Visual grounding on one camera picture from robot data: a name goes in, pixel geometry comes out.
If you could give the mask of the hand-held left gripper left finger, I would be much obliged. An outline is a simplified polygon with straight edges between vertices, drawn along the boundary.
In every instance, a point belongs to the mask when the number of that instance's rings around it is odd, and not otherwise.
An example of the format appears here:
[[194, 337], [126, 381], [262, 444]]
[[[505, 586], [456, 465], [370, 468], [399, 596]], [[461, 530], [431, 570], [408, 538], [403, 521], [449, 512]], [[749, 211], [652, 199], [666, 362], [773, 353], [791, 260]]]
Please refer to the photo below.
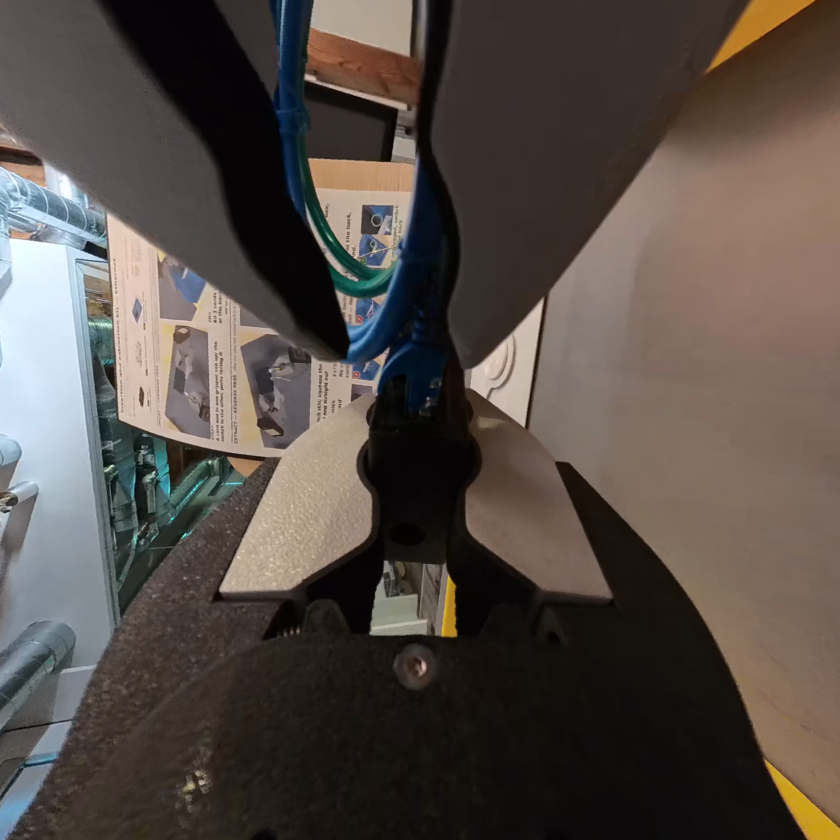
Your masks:
[[384, 548], [364, 475], [372, 395], [311, 427], [280, 457], [218, 595], [290, 602], [301, 613], [336, 602], [351, 632], [368, 634]]

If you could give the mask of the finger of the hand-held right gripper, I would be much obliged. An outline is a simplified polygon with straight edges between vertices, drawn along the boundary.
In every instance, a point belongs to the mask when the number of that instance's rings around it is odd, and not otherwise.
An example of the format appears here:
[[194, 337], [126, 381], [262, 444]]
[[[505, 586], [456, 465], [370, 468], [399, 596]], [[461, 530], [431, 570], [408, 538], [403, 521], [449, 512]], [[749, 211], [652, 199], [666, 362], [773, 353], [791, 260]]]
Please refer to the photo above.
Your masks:
[[268, 2], [2, 2], [2, 125], [323, 361], [350, 340], [288, 192]]
[[569, 268], [747, 4], [429, 2], [417, 141], [461, 366]]

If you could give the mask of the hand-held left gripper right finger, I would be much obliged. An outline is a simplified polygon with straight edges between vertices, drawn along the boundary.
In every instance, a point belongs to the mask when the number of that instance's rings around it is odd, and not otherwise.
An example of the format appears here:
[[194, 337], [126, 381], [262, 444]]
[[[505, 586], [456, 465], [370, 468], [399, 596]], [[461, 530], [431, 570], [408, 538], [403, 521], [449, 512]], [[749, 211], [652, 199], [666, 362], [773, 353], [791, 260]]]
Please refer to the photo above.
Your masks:
[[485, 397], [468, 389], [466, 399], [475, 462], [448, 558], [457, 635], [479, 635], [498, 607], [532, 628], [546, 605], [609, 606], [613, 593], [549, 451]]

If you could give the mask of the black ethernet switch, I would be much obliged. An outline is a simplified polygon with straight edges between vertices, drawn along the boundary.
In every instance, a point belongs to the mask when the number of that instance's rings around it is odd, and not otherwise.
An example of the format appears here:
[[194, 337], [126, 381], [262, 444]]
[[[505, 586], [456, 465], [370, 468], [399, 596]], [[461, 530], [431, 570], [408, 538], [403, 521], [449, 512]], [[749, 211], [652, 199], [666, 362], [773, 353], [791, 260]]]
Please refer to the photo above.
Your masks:
[[407, 378], [397, 376], [369, 411], [364, 469], [379, 515], [377, 538], [385, 560], [443, 566], [477, 459], [464, 371], [455, 360], [446, 363], [427, 414], [409, 414], [406, 397]]

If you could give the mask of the yellow plastic bin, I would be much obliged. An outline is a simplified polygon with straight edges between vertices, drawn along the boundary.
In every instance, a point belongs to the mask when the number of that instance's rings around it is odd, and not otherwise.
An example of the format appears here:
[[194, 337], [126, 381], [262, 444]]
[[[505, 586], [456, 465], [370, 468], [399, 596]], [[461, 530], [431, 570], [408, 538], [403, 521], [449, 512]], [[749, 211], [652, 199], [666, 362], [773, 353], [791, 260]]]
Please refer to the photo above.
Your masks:
[[750, 1], [730, 34], [724, 39], [707, 71], [729, 60], [814, 1]]
[[[441, 606], [439, 607], [441, 637], [456, 637], [455, 584], [449, 577], [442, 583]], [[838, 839], [839, 827], [792, 782], [765, 761], [770, 776], [782, 799], [793, 815], [797, 825], [807, 839]]]

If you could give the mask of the white stand base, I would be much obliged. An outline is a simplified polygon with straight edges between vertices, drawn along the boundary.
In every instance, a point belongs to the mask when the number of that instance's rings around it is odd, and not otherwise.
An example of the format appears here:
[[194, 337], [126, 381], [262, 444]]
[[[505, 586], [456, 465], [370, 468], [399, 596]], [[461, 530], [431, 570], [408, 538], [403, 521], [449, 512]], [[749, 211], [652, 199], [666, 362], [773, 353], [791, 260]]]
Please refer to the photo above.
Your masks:
[[537, 367], [544, 300], [476, 368], [465, 383], [522, 426], [527, 426]]

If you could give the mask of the instruction poster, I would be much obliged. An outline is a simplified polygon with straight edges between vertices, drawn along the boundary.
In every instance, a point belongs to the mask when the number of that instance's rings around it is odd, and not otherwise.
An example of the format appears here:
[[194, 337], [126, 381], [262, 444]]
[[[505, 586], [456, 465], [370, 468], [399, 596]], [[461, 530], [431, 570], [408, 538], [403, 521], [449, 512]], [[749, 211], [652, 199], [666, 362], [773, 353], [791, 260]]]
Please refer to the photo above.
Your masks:
[[151, 434], [273, 457], [376, 392], [387, 352], [325, 363], [115, 217], [108, 219], [118, 415]]

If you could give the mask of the instruction sheet on board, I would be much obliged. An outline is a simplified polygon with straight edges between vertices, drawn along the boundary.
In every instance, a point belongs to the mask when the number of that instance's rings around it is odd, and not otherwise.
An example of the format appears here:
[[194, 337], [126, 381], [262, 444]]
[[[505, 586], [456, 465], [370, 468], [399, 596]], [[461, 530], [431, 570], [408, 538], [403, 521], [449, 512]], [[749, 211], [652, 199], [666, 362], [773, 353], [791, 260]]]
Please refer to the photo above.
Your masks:
[[414, 163], [310, 159], [316, 187], [333, 190], [408, 193], [413, 187]]

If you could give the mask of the brown wooden beam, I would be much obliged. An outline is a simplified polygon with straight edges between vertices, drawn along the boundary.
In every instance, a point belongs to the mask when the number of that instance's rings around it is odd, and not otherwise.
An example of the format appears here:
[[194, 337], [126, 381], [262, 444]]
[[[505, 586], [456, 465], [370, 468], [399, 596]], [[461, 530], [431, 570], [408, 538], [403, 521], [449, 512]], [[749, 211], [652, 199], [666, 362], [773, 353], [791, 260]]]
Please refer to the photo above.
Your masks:
[[417, 59], [316, 28], [308, 37], [307, 73], [322, 83], [410, 108], [420, 99]]

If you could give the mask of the silver ventilation duct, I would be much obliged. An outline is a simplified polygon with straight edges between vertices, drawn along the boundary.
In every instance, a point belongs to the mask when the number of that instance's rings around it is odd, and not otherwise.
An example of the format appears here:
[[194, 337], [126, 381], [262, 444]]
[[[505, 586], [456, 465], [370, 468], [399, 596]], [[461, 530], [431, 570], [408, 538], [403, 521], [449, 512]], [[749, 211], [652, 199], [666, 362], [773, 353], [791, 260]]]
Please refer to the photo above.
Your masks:
[[74, 650], [77, 637], [65, 623], [29, 624], [1, 652], [1, 729], [21, 711], [43, 681]]
[[1, 229], [29, 233], [35, 241], [79, 249], [107, 247], [107, 223], [101, 213], [1, 169]]

